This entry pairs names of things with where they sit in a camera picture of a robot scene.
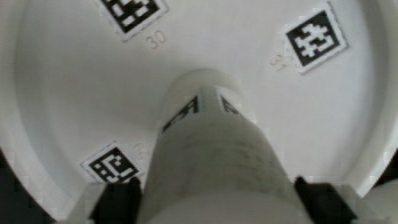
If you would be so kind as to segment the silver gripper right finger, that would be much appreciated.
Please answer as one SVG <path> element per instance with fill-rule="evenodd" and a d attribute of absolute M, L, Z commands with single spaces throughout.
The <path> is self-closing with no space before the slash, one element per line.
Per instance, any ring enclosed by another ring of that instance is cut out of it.
<path fill-rule="evenodd" d="M 314 224 L 380 224 L 380 218 L 348 185 L 311 183 L 298 176 L 293 187 Z"/>

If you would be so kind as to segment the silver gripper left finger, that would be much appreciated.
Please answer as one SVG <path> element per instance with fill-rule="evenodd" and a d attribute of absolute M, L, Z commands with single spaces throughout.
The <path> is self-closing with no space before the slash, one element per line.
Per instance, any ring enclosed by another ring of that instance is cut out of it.
<path fill-rule="evenodd" d="M 140 180 L 90 183 L 69 215 L 69 224 L 135 224 L 142 199 Z"/>

